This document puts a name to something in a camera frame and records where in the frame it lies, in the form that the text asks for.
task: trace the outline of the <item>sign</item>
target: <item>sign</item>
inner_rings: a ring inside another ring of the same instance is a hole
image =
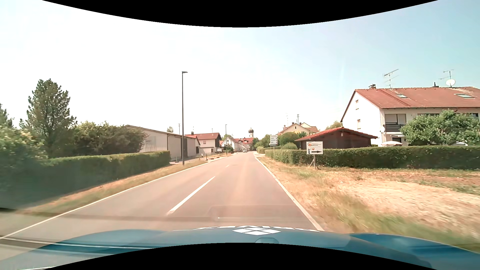
[[[278,143],[278,135],[270,135],[270,145],[277,145]]]
[[[307,155],[322,155],[323,153],[323,142],[307,142]]]

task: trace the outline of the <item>asphalt road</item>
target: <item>asphalt road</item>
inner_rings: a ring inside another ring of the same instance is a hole
[[[128,190],[9,238],[56,242],[120,229],[170,231],[229,225],[316,229],[254,154],[248,152]],[[0,259],[33,248],[10,245],[4,239]]]

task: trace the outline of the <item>red tile roof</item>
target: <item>red tile roof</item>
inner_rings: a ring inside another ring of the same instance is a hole
[[[354,134],[358,134],[358,135],[360,135],[360,136],[364,136],[364,137],[367,137],[367,138],[370,138],[370,139],[376,139],[376,138],[378,138],[377,136],[368,135],[368,134],[366,134],[366,133],[358,132],[358,131],[351,130],[351,129],[347,129],[347,128],[344,128],[344,127],[337,127],[337,128],[332,128],[332,129],[320,131],[319,133],[312,134],[312,135],[309,135],[309,136],[305,136],[305,137],[303,137],[303,138],[296,139],[295,141],[296,141],[296,142],[297,142],[297,141],[305,141],[305,140],[313,139],[313,138],[320,137],[320,136],[323,136],[323,135],[326,135],[326,134],[329,134],[329,133],[332,133],[332,132],[340,131],[340,130],[341,130],[341,131],[351,132],[351,133],[354,133]]]
[[[238,139],[233,139],[234,142],[238,143],[238,141],[241,140],[242,143],[244,143],[243,141],[247,140],[246,143],[244,144],[251,144],[253,142],[253,138],[251,137],[248,137],[248,138],[238,138]]]
[[[355,89],[355,92],[381,109],[480,107],[480,89],[470,86]],[[406,98],[400,98],[397,94],[403,94]],[[467,94],[473,98],[463,98],[455,94]]]
[[[215,140],[215,139],[221,139],[220,133],[215,132],[215,133],[199,133],[199,134],[194,134],[194,135],[185,135],[188,137],[192,138],[197,138],[199,140]]]

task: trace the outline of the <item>green hedge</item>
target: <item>green hedge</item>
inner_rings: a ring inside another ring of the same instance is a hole
[[[273,158],[274,151],[265,155]],[[310,164],[306,150],[275,150],[275,160],[289,164]],[[407,146],[324,149],[316,162],[328,167],[459,169],[480,168],[478,146]]]
[[[271,150],[273,147],[257,147],[257,153],[265,154],[265,150]],[[275,150],[280,149],[280,146],[275,146]]]
[[[16,174],[0,191],[0,208],[17,208],[117,179],[148,172],[170,163],[170,152],[81,156],[41,161]]]

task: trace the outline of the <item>direction sign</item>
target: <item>direction sign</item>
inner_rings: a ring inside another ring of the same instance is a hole
[[[307,142],[307,155],[322,155],[323,153],[323,142]]]
[[[276,145],[278,143],[278,135],[270,135],[270,145]]]

